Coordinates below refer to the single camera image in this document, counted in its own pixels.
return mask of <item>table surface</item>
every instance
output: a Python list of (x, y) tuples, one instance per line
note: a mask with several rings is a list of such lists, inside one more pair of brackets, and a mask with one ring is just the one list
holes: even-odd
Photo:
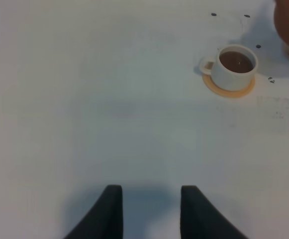
[[(273, 11), (0, 0), (0, 239), (63, 237), (107, 184), (123, 186), (125, 239), (179, 239), (182, 185), (249, 238), (289, 238), (289, 61)], [(260, 61), (240, 99), (196, 69), (228, 43)]]

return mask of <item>coffee cup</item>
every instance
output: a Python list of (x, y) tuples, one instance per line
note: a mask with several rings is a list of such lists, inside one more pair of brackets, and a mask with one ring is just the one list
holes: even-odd
[[(225, 53), (231, 52), (235, 52), (235, 55), (232, 54), (232, 61), (236, 61), (236, 55), (241, 56), (242, 54), (242, 57), (246, 57), (244, 60), (244, 63), (246, 63), (244, 65), (248, 67), (246, 68), (246, 72), (239, 73), (238, 63), (236, 65), (237, 69), (234, 69), (234, 66), (228, 69), (223, 65), (220, 59), (221, 56), (223, 56), (223, 54)], [(226, 63), (229, 63), (230, 59), (227, 54), (226, 56), (226, 61), (228, 62), (224, 62), (224, 64), (227, 66)], [(220, 48), (217, 52), (216, 57), (204, 57), (200, 62), (199, 69), (204, 74), (210, 75), (213, 82), (219, 88), (222, 88), (226, 91), (240, 91), (250, 85), (251, 80), (253, 79), (258, 70), (258, 65), (258, 58), (251, 49), (242, 45), (232, 44)]]

